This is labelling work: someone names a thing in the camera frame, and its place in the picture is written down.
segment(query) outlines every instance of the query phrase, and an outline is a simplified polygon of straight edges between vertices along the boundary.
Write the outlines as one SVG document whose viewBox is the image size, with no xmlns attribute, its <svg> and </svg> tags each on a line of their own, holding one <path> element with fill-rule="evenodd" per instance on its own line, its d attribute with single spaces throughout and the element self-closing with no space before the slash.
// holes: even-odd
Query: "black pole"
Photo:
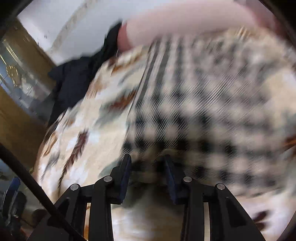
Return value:
<svg viewBox="0 0 296 241">
<path fill-rule="evenodd" d="M 64 218 L 59 210 L 53 205 L 43 189 L 34 180 L 31 174 L 25 169 L 25 167 L 16 159 L 16 157 L 7 150 L 0 143 L 0 159 L 14 171 L 16 175 L 22 180 L 22 182 L 30 189 L 30 191 L 36 196 L 39 202 L 47 209 L 49 214 L 60 222 L 62 228 L 72 235 L 74 240 L 86 241 Z"/>
</svg>

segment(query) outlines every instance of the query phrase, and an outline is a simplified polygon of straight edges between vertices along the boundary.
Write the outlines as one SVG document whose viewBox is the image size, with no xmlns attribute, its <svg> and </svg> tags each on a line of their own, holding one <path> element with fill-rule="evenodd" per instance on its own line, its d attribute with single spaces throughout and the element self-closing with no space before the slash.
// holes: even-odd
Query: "black and white check pattern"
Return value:
<svg viewBox="0 0 296 241">
<path fill-rule="evenodd" d="M 274 188 L 279 155 L 262 83 L 280 64 L 255 55 L 235 38 L 152 44 L 122 148 L 132 156 L 132 177 L 158 181 L 157 157 L 170 153 L 187 175 L 225 183 L 236 195 Z"/>
</svg>

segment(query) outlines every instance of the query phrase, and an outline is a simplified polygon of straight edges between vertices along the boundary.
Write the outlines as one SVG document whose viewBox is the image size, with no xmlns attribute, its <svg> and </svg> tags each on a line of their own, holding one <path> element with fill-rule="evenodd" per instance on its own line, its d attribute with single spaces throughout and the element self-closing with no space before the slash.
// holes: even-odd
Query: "patterned blanket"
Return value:
<svg viewBox="0 0 296 241">
<path fill-rule="evenodd" d="M 293 66 L 293 52 L 271 55 L 259 39 L 172 36 L 151 46 L 122 151 L 132 155 L 134 180 L 157 182 L 166 149 L 187 175 L 235 195 L 282 188 L 287 136 L 273 122 L 266 80 Z"/>
<path fill-rule="evenodd" d="M 128 152 L 132 184 L 112 206 L 114 239 L 178 240 L 182 211 L 147 184 L 162 182 L 157 157 L 169 153 L 201 182 L 225 183 L 251 217 L 271 210 L 262 233 L 276 240 L 296 210 L 294 166 L 289 151 L 281 155 L 296 123 L 294 60 L 276 37 L 244 28 L 164 37 L 110 59 L 48 130 L 37 182 L 56 202 L 71 184 L 108 175 Z"/>
</svg>

